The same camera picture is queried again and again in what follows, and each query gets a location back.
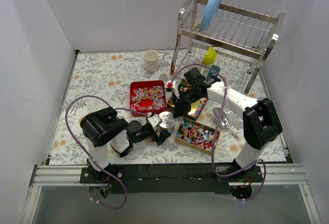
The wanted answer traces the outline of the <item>light blue plate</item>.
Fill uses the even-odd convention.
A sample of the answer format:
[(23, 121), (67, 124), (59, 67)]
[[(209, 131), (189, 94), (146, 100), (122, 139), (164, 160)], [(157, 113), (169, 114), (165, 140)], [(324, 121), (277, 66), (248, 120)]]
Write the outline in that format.
[(212, 24), (222, 0), (208, 0), (204, 9), (199, 31), (206, 31)]

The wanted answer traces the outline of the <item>white ceramic mug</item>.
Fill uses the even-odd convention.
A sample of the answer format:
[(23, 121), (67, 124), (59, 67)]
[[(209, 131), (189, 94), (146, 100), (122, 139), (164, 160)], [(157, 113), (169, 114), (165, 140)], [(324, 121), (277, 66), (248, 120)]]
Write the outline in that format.
[(164, 59), (163, 53), (158, 53), (155, 50), (148, 50), (143, 54), (144, 66), (148, 72), (156, 72), (159, 67), (159, 62)]

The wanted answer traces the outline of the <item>clear glass jar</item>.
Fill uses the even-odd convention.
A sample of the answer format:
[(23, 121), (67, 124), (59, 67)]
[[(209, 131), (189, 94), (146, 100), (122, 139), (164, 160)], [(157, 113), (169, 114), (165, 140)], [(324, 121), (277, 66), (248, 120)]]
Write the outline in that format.
[(160, 125), (160, 128), (163, 132), (169, 132), (169, 133), (173, 133), (174, 132), (174, 128), (175, 128), (175, 124), (171, 125), (171, 126), (165, 126), (165, 125)]

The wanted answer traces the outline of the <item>red tin of swirl lollipops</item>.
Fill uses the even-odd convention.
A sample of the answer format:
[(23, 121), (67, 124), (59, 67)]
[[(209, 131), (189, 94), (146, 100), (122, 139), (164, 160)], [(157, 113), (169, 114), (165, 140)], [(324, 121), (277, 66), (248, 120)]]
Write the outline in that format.
[(167, 110), (165, 85), (162, 80), (139, 81), (130, 84), (130, 109), (133, 117)]

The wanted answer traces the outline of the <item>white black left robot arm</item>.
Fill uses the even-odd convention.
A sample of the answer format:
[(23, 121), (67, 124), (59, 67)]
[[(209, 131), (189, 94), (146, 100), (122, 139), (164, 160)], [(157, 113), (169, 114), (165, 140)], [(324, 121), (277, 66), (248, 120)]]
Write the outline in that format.
[(121, 158), (133, 150), (133, 145), (147, 138), (157, 145), (162, 145), (171, 133), (162, 129), (161, 124), (162, 119), (154, 113), (147, 114), (145, 124), (138, 120), (127, 122), (124, 118), (118, 118), (112, 107), (85, 116), (80, 122), (80, 127), (87, 140), (91, 157), (87, 160), (91, 176), (99, 183), (108, 180), (108, 145)]

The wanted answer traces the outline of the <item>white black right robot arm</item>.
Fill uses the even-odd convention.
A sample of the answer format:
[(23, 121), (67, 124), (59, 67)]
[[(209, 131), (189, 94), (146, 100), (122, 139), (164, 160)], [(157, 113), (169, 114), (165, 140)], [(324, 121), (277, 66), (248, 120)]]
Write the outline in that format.
[(272, 100), (258, 100), (246, 96), (227, 85), (226, 79), (215, 71), (215, 76), (206, 78), (198, 70), (199, 64), (185, 73), (185, 79), (192, 86), (181, 91), (179, 84), (172, 78), (167, 82), (167, 91), (172, 92), (174, 117), (188, 113), (191, 103), (200, 98), (221, 104), (218, 117), (223, 109), (228, 108), (243, 120), (245, 144), (239, 155), (233, 160), (232, 166), (223, 173), (216, 173), (219, 178), (234, 177), (237, 181), (247, 180), (251, 176), (253, 166), (261, 162), (261, 153), (267, 145), (282, 133), (282, 125)]

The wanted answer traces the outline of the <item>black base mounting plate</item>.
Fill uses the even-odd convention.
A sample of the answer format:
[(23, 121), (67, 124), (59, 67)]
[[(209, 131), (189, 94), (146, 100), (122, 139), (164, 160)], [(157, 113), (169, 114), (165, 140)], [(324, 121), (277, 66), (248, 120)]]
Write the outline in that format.
[(229, 194), (230, 183), (243, 184), (217, 177), (211, 163), (112, 164), (106, 170), (124, 183), (128, 193)]

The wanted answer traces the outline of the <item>stainless steel dish rack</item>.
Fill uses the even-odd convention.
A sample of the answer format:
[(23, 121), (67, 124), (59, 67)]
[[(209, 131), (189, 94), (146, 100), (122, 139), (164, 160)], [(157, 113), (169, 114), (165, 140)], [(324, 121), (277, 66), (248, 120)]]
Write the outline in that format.
[(261, 68), (276, 45), (285, 19), (223, 2), (211, 26), (200, 23), (208, 0), (186, 0), (178, 13), (176, 45), (170, 74), (181, 67), (200, 63), (210, 47), (214, 64), (235, 90), (248, 94)]

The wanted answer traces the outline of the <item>silver metal scoop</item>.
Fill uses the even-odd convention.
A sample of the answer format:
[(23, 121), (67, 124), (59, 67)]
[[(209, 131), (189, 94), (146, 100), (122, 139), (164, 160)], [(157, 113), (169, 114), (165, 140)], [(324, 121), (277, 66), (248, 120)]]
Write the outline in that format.
[[(213, 114), (218, 118), (219, 114), (220, 114), (220, 108), (219, 107), (214, 107), (212, 109)], [(238, 135), (236, 134), (236, 132), (230, 127), (230, 120), (228, 118), (228, 116), (226, 115), (226, 113), (223, 111), (222, 112), (222, 116), (220, 117), (220, 123), (219, 123), (220, 128), (223, 129), (228, 129), (231, 131), (232, 135), (237, 139)]]

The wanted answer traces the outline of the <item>yellow green bowl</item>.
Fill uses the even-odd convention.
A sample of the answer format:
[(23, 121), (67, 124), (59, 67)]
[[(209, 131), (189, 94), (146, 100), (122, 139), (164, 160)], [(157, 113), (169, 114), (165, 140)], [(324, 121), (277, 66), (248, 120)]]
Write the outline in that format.
[(209, 66), (214, 63), (216, 57), (216, 50), (213, 47), (209, 47), (204, 59), (202, 60), (202, 64)]

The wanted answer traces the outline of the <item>gold tin of ball lollipops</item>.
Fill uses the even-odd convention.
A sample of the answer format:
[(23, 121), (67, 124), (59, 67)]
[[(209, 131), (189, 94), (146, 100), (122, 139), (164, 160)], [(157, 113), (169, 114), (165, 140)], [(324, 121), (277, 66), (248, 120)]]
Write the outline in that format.
[(183, 118), (175, 135), (175, 142), (211, 155), (213, 139), (216, 145), (219, 136), (220, 131), (215, 134), (214, 128)]

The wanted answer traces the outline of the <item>gold tin of star candies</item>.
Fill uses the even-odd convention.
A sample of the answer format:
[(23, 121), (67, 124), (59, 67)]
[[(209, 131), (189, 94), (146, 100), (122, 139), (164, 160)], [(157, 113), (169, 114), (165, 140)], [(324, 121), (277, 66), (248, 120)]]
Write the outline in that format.
[(168, 111), (175, 113), (176, 110), (183, 111), (183, 116), (185, 118), (196, 121), (201, 115), (204, 107), (206, 106), (208, 99), (205, 97), (200, 97), (196, 99), (191, 97), (192, 85), (190, 85), (186, 80), (181, 80), (178, 82), (179, 90), (179, 102), (177, 102), (175, 94), (172, 93), (171, 97), (167, 101)]

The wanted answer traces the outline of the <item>aluminium table edge rail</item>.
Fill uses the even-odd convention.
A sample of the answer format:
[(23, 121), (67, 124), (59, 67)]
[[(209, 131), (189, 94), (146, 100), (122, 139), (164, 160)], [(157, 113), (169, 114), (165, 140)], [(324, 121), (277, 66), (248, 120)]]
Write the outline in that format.
[[(129, 193), (216, 192), (227, 194), (241, 185), (236, 180), (221, 179), (209, 163), (118, 164), (109, 172), (125, 184)], [(296, 185), (311, 223), (320, 223), (304, 168), (294, 163), (258, 164), (251, 173), (252, 185)], [(36, 165), (29, 182), (23, 223), (32, 223), (43, 186), (102, 187), (113, 179), (97, 180), (84, 165)]]

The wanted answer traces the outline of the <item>teal and white container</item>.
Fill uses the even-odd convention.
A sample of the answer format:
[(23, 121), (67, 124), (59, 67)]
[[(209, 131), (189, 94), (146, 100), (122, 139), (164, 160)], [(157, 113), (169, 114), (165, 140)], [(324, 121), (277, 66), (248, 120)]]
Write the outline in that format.
[(215, 73), (215, 72), (218, 72), (220, 73), (220, 70), (221, 68), (217, 65), (211, 65), (211, 69), (209, 70), (208, 72), (208, 75), (207, 75), (207, 78), (210, 78), (210, 77), (218, 77), (218, 75)]

